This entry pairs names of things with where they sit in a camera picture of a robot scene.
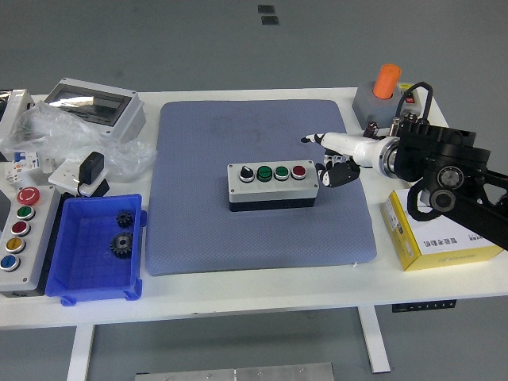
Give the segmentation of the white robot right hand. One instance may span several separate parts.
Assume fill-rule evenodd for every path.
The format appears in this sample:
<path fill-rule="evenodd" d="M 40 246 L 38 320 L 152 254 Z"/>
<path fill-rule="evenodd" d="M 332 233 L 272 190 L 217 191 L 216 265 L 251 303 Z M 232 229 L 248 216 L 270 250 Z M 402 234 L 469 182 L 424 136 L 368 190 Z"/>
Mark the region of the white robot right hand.
<path fill-rule="evenodd" d="M 316 143 L 325 149 L 323 164 L 316 164 L 324 187 L 340 187 L 360 176 L 362 167 L 389 177 L 388 157 L 394 139 L 376 140 L 347 133 L 316 133 L 303 137 L 302 143 Z"/>

